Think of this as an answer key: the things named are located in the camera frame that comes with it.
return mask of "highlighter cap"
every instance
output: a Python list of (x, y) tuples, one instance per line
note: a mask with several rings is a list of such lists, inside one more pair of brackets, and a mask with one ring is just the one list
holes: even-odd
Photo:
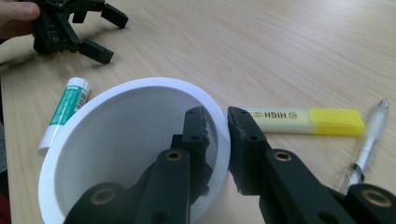
[(365, 128), (357, 109), (312, 108), (309, 117), (314, 134), (360, 135)]

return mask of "black plastic part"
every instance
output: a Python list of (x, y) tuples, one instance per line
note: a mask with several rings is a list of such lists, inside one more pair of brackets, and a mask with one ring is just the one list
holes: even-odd
[(268, 183), (265, 183), (261, 161), (271, 150), (267, 139), (249, 113), (238, 107), (228, 108), (228, 127), (231, 136), (230, 171), (238, 191), (244, 195), (263, 194)]
[(282, 149), (268, 151), (262, 169), (271, 180), (289, 223), (355, 223), (293, 153)]
[(102, 11), (105, 0), (78, 0), (76, 4), (76, 11)]
[(190, 155), (171, 148), (155, 161), (134, 224), (190, 223)]
[(88, 11), (102, 11), (102, 17), (124, 28), (128, 17), (105, 0), (22, 0), (34, 2), (40, 8), (40, 17), (33, 21), (35, 28), (34, 49), (41, 54), (51, 54), (68, 50), (96, 60), (109, 63), (113, 52), (87, 41), (81, 43), (68, 20), (74, 13), (73, 22), (83, 23)]
[(119, 224), (129, 212), (128, 191), (119, 184), (102, 183), (88, 189), (73, 206), (64, 224)]
[(206, 124), (207, 119), (203, 106), (186, 112), (182, 135), (182, 148), (191, 156), (191, 192), (195, 195), (208, 192), (206, 172), (206, 149), (209, 146)]
[(96, 60), (99, 63), (110, 63), (114, 52), (106, 49), (95, 42), (85, 39), (78, 48), (78, 52)]
[(121, 29), (125, 28), (125, 25), (128, 22), (128, 17), (123, 12), (109, 4), (106, 4), (103, 8), (101, 17), (110, 21)]
[(396, 197), (369, 184), (349, 187), (346, 210), (358, 223), (396, 223)]

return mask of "finger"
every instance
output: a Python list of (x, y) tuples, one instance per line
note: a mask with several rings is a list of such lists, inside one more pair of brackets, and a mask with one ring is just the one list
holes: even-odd
[(35, 3), (10, 2), (0, 6), (2, 21), (32, 21), (40, 15), (40, 9)]
[(29, 21), (9, 21), (0, 27), (0, 39), (29, 35), (33, 30), (33, 25)]

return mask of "green label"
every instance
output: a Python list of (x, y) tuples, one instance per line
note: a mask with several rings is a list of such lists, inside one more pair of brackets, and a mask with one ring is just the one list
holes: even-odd
[(87, 100), (88, 93), (79, 86), (68, 86), (53, 114), (49, 125), (65, 125)]

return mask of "screw hole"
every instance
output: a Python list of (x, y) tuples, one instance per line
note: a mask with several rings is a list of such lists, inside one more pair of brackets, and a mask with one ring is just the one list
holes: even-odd
[(332, 214), (321, 212), (319, 213), (319, 218), (326, 224), (337, 224), (338, 220)]
[(151, 216), (151, 223), (163, 224), (166, 222), (167, 219), (168, 215), (166, 215), (164, 212), (156, 212)]
[(285, 152), (277, 152), (274, 157), (279, 161), (291, 161), (291, 156)]
[(374, 205), (380, 207), (392, 206), (392, 200), (377, 190), (365, 189), (361, 192), (361, 194), (363, 195), (363, 198), (367, 200), (367, 202), (372, 203)]
[(166, 154), (166, 159), (168, 161), (179, 161), (179, 160), (181, 160), (181, 158), (182, 158), (182, 155), (177, 151), (172, 151), (172, 152), (169, 152), (168, 154)]
[(116, 197), (114, 189), (99, 189), (91, 197), (94, 205), (103, 205), (110, 203)]

